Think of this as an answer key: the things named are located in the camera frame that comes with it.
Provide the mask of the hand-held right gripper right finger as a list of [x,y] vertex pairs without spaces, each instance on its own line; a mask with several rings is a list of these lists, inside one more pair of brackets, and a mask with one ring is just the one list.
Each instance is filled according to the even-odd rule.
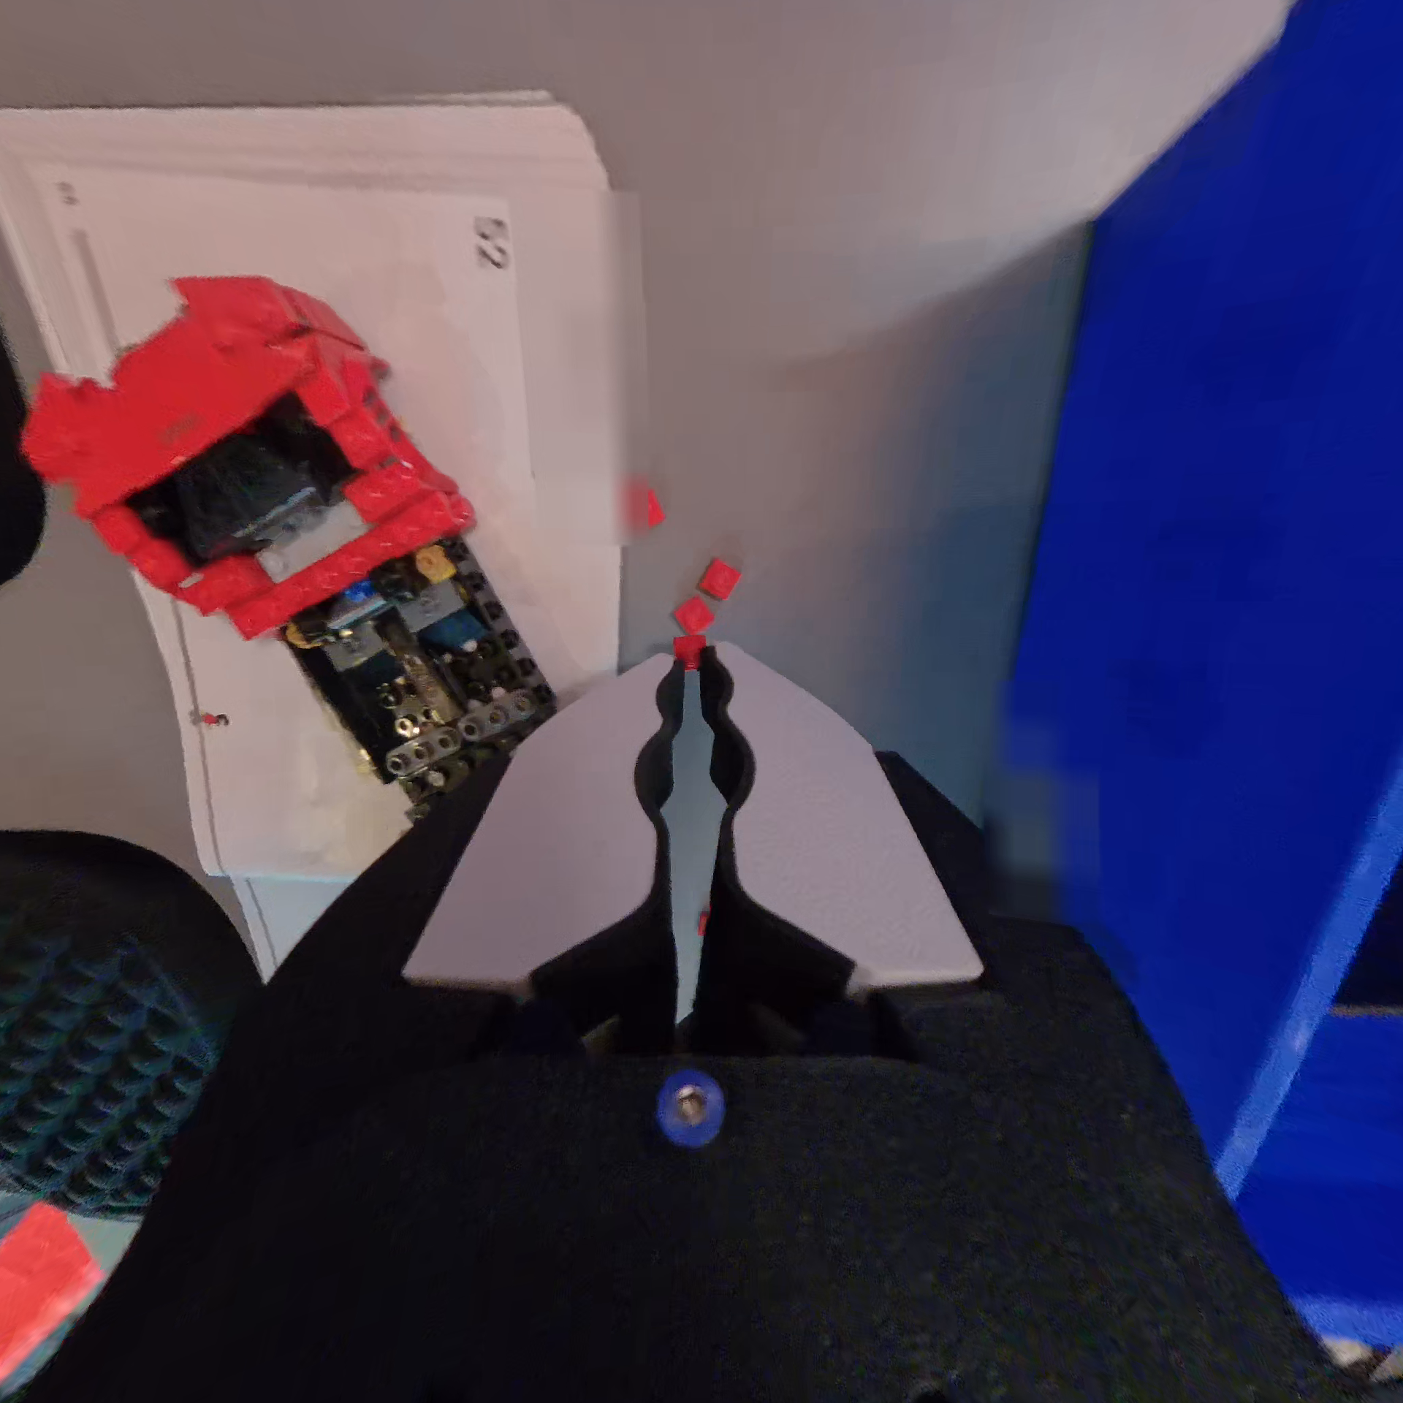
[[745,648],[701,660],[723,800],[692,998],[697,1034],[805,1029],[888,992],[971,992],[982,959],[874,746]]

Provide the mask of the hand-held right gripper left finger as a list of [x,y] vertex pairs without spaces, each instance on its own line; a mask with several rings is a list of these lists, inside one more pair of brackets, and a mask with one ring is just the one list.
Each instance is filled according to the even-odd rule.
[[405,980],[559,1004],[576,1034],[669,1034],[679,660],[582,693],[509,757]]

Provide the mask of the blue plastic bin with divider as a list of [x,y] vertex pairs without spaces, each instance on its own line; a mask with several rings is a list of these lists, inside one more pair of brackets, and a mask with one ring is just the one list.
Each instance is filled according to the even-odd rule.
[[1062,923],[1305,1323],[1399,1347],[1403,7],[1281,38],[1092,231],[1003,699]]

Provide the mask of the red lego car body section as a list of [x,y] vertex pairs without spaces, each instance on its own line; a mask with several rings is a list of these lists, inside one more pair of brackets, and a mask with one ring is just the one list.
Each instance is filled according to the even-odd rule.
[[476,523],[381,395],[388,363],[269,275],[180,275],[109,380],[40,376],[22,456],[149,587],[241,638]]

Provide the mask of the black honeycomb seat cushion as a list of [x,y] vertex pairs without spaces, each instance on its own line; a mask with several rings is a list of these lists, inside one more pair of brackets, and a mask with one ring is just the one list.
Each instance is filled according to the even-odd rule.
[[115,837],[3,834],[3,1190],[138,1220],[258,988],[241,931],[186,868]]

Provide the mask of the white instruction booklet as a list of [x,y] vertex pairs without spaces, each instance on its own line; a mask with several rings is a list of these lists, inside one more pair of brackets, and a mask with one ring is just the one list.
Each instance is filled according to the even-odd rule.
[[[176,275],[321,297],[475,502],[479,569],[564,705],[619,658],[625,225],[593,132],[542,92],[3,110],[16,372],[105,376],[176,316]],[[405,829],[405,798],[280,644],[241,644],[135,583],[62,487],[3,587],[3,648],[3,829],[171,859],[260,975]]]

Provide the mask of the orange traffic cone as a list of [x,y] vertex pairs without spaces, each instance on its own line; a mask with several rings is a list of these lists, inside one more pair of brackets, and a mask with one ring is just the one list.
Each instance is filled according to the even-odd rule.
[[28,1207],[0,1244],[0,1374],[40,1348],[105,1281],[68,1217]]

